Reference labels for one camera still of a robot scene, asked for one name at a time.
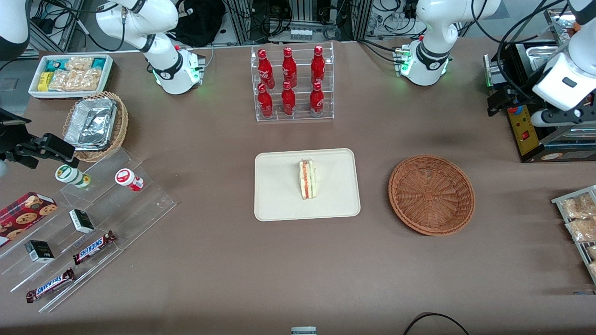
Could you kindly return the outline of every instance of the wicker basket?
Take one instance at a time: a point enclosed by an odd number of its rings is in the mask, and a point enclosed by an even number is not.
[[[399,163],[389,179],[389,200],[399,218],[425,235],[450,235],[463,228],[476,204],[470,181],[455,164],[420,155]]]
[[[104,156],[107,156],[108,153],[111,151],[118,149],[122,146],[122,142],[124,142],[124,137],[126,136],[126,127],[128,126],[128,112],[126,111],[126,106],[122,103],[122,100],[116,95],[111,92],[102,92],[99,94],[90,95],[88,97],[83,98],[83,100],[93,100],[93,99],[100,99],[100,98],[110,98],[114,99],[118,103],[118,110],[116,111],[116,121],[114,121],[114,130],[112,131],[112,138],[111,144],[108,149],[104,151],[75,151],[74,156],[80,160],[89,163],[95,163],[102,159]],[[69,115],[66,117],[66,122],[64,122],[64,126],[62,127],[62,137],[66,136],[66,130],[69,128],[70,118],[73,115],[73,111],[75,107],[70,109]]]

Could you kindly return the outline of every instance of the brown tablecloth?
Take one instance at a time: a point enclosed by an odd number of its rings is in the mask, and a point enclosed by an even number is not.
[[[400,334],[433,311],[474,334],[594,334],[596,296],[570,295],[590,277],[550,203],[594,184],[594,163],[519,163],[505,116],[486,115],[482,55],[496,45],[458,41],[430,87],[396,78],[356,43],[334,46],[336,118],[299,125],[256,123],[248,47],[217,49],[204,85],[181,96],[155,84],[142,54],[113,54],[110,90],[130,114],[124,146],[179,204],[49,314],[0,278],[0,333]],[[29,131],[61,134],[72,104],[31,99]],[[254,218],[259,153],[342,147],[356,157],[358,216]],[[415,154],[470,178],[476,212],[457,234],[422,236],[393,213],[389,175]],[[54,194],[57,166],[11,164],[0,206]],[[457,331],[425,319],[410,334]]]

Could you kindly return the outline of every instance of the cookie box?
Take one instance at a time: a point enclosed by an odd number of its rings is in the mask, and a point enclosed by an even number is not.
[[[57,209],[54,199],[29,192],[0,210],[0,247]]]

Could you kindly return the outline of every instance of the red bottle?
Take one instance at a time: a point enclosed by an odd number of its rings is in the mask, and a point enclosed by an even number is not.
[[[284,103],[285,115],[294,115],[294,112],[296,111],[296,94],[294,94],[292,85],[287,80],[284,82],[284,91],[281,93],[281,100]]]
[[[267,52],[264,49],[260,49],[257,55],[259,55],[259,76],[261,82],[267,85],[267,88],[273,89],[275,87],[275,79],[273,79],[271,62],[267,59]]]
[[[317,81],[312,85],[311,92],[311,115],[320,117],[323,114],[323,99],[325,95],[321,91],[321,82]]]
[[[271,100],[271,95],[267,92],[267,87],[265,87],[264,83],[259,83],[257,88],[259,90],[257,100],[259,100],[261,114],[264,118],[270,119],[273,117],[273,100]]]
[[[315,56],[311,63],[311,82],[322,82],[325,79],[325,59],[323,58],[323,47],[315,46]]]
[[[292,87],[298,85],[298,74],[296,70],[296,60],[292,56],[292,48],[284,48],[284,62],[281,65],[284,70],[284,80],[290,82]]]

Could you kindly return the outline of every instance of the white tray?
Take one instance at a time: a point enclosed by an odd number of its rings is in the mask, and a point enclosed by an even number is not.
[[[303,200],[299,166],[315,162],[316,198]],[[254,216],[260,221],[339,218],[360,212],[354,153],[347,148],[262,153],[254,159]]]
[[[93,58],[105,58],[105,64],[103,69],[101,70],[101,77],[100,82],[97,85],[97,89],[95,91],[69,91],[69,92],[61,92],[61,91],[48,91],[42,92],[38,91],[38,84],[39,78],[41,74],[44,72],[48,61],[51,60],[60,60],[66,59],[70,57],[93,57]],[[106,54],[60,54],[60,55],[50,55],[50,56],[43,56],[41,60],[39,60],[38,68],[35,71],[35,75],[31,80],[31,84],[29,85],[29,94],[37,99],[68,99],[68,98],[82,98],[88,95],[97,94],[103,92],[105,85],[108,82],[108,77],[110,76],[110,71],[112,67],[113,60],[109,55]]]

